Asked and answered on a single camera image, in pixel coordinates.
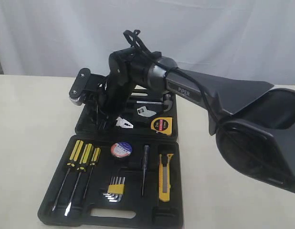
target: piper logo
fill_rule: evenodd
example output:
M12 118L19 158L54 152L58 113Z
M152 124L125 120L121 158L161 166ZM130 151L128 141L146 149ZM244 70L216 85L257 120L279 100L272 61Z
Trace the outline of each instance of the piper logo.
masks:
M187 90L185 90L185 89L183 89L183 88L178 87L178 92L184 94L185 96L190 97L190 92L187 91Z

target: white backdrop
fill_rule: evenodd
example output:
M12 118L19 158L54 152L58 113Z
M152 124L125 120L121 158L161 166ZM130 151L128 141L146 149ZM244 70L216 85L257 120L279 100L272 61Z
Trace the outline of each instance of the white backdrop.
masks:
M0 0L5 74L108 74L122 32L179 67L295 84L295 0Z

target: black tool case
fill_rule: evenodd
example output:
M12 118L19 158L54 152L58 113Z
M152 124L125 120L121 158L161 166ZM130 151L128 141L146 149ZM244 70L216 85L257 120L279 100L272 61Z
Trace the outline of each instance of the black tool case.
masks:
M123 129L113 126L109 130L96 128L93 119L94 113L86 104L75 128L76 135L72 136L63 153L48 190L38 210L39 219L46 225L81 226L99 225L122 228L139 229L180 229L183 226L183 207L181 194L181 174L179 160L179 146L176 143L178 136L176 98L172 95L173 106L167 112L162 112L160 105L136 104L132 99L155 100L162 95L145 89L134 91L127 102L121 116L134 124L133 129ZM146 106L157 114L146 118L137 114L137 108ZM172 135L156 133L150 129L150 123L157 117L173 117ZM89 167L82 173L74 194L70 213L64 216L69 198L77 180L78 171L71 171L66 178L55 211L52 206L59 192L67 172L66 162L77 140L84 144L91 143L101 148L98 164L94 167L85 199L84 190L91 171ZM126 160L118 160L111 154L110 148L116 142L128 142L132 146L132 154ZM141 196L142 185L142 158L143 147L149 145L149 163L145 183L145 194ZM162 202L158 198L159 183L159 155L173 154L170 161L170 201ZM107 192L111 177L125 177L124 194L120 202L109 202L103 193ZM135 212L131 219L100 216L100 209L123 210Z

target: black cable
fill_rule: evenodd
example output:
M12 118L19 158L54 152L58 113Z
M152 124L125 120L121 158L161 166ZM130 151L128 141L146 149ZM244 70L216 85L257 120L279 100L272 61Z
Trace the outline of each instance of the black cable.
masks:
M149 54L151 53L147 47L144 45L144 43L142 42L142 40L138 37L138 35L140 34L140 30L135 30L134 32L131 32L129 30L126 30L124 33L124 36L127 40L127 42L131 45L131 47L135 47L136 51L140 54L142 54L143 56L145 56L148 60L150 60L152 63L154 63L155 65L157 65L158 67L166 70L167 72L174 72L178 75L180 75L181 77L189 80L190 82L194 83L201 94L201 97L203 99L203 102L206 106L206 110L208 111L209 115L211 116L211 118L214 120L214 122L216 123L216 125L218 126L219 129L221 129L224 134L229 137L229 139L231 140L231 142L236 145L240 150L244 151L246 154L248 154L250 157L254 158L257 162L259 162L261 165L265 166L266 168L268 168L269 170L280 174L282 176L284 176L285 178L288 179L292 179L294 180L295 178L290 176L287 173L282 172L281 170L265 163L264 161L262 161L261 159L259 159L256 155L253 155L252 153L250 153L247 149L243 148L233 137L232 135L225 129L225 127L222 126L222 124L219 122L217 116L215 115L214 111L212 110L206 94L205 94L205 90L203 88L203 86L197 82L196 80L194 80L192 77L190 77L189 75L187 75L186 73L182 72L181 70L179 70L178 68L169 68L161 63L158 63L157 61L155 61L153 58L151 58L149 56Z

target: white table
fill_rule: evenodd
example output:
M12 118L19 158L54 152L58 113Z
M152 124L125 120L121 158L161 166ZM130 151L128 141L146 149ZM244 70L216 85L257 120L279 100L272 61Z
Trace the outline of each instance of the white table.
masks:
M69 101L73 82L0 75L0 229L57 228L37 210L83 108ZM177 104L184 227L295 228L295 194L232 169L208 134L206 111L180 97Z

